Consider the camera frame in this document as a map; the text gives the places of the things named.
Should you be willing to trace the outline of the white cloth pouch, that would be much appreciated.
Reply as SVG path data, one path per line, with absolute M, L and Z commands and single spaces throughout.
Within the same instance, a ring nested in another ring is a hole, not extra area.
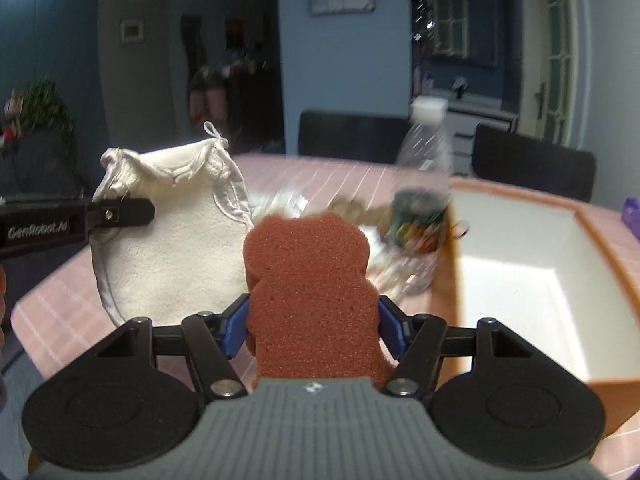
M 220 313 L 247 291 L 243 243 L 253 227 L 241 170 L 211 122 L 206 139 L 138 153 L 110 148 L 95 200 L 147 198 L 147 226 L 91 237 L 102 306 L 115 325 L 146 316 L 177 325 L 201 311 Z

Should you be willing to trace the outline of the brown bear sponge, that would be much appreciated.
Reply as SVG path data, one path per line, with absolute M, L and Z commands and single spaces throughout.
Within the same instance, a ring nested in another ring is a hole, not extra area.
M 369 256 L 363 232 L 333 212 L 256 224 L 243 257 L 257 379 L 390 379 Z

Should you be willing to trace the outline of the brown plush toy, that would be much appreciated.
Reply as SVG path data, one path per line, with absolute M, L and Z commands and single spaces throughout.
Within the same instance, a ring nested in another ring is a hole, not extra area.
M 358 226 L 377 226 L 380 229 L 387 229 L 392 218 L 390 206 L 368 208 L 362 200 L 343 196 L 335 197 L 326 210 L 335 212 L 349 223 L 358 224 Z

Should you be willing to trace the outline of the white plastic bag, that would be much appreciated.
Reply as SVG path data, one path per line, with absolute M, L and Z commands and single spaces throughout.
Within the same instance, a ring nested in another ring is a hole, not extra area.
M 257 192 L 248 198 L 252 220 L 257 223 L 267 216 L 285 219 L 299 218 L 308 206 L 308 200 L 296 188 L 280 188 L 274 192 Z

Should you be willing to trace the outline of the orange cardboard box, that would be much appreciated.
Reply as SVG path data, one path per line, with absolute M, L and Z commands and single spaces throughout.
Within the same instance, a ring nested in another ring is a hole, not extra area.
M 639 409 L 639 243 L 620 214 L 455 178 L 449 218 L 469 223 L 439 255 L 431 310 L 495 318 L 600 396 L 607 434 Z

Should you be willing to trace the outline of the clear plastic water bottle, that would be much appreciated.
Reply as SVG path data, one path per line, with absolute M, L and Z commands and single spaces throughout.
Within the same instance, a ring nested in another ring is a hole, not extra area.
M 448 101 L 443 98 L 415 98 L 409 130 L 396 158 L 386 242 L 393 286 L 409 297 L 431 286 L 446 237 L 452 168 L 447 110 Z

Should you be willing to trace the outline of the black chair right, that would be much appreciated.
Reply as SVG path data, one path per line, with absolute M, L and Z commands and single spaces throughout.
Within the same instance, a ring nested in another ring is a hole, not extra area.
M 471 167 L 484 180 L 589 203 L 597 159 L 590 152 L 479 124 Z

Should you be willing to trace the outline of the black chair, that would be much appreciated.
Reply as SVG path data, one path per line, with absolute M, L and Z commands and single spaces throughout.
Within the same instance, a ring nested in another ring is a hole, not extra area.
M 327 110 L 300 114 L 298 152 L 302 156 L 393 165 L 409 132 L 408 118 Z
M 484 180 L 589 203 L 597 159 L 590 152 L 479 124 L 471 167 Z

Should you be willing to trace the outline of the black chair left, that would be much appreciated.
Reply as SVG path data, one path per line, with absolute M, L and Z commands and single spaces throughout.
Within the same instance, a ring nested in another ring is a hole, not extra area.
M 327 110 L 300 114 L 298 152 L 302 156 L 393 165 L 409 132 L 408 118 Z

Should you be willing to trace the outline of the small framed picture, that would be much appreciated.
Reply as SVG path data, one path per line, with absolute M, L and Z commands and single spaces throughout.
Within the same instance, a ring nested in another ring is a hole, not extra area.
M 123 18 L 119 24 L 120 44 L 141 44 L 145 40 L 143 18 Z

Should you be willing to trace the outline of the white cabinet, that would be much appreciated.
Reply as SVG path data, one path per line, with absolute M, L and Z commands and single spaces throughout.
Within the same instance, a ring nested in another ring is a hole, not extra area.
M 445 128 L 452 135 L 452 172 L 455 176 L 469 177 L 473 174 L 471 162 L 478 125 L 515 132 L 518 128 L 518 114 L 480 104 L 450 101 Z

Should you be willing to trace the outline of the purple tissue pack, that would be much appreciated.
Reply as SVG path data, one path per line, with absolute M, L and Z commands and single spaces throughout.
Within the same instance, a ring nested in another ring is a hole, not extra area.
M 640 240 L 640 200 L 637 197 L 628 197 L 625 200 L 620 221 L 637 240 Z

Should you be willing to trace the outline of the white glass door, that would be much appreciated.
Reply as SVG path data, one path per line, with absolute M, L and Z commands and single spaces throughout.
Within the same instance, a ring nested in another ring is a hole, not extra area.
M 580 61 L 576 0 L 521 0 L 522 76 L 518 131 L 567 146 Z

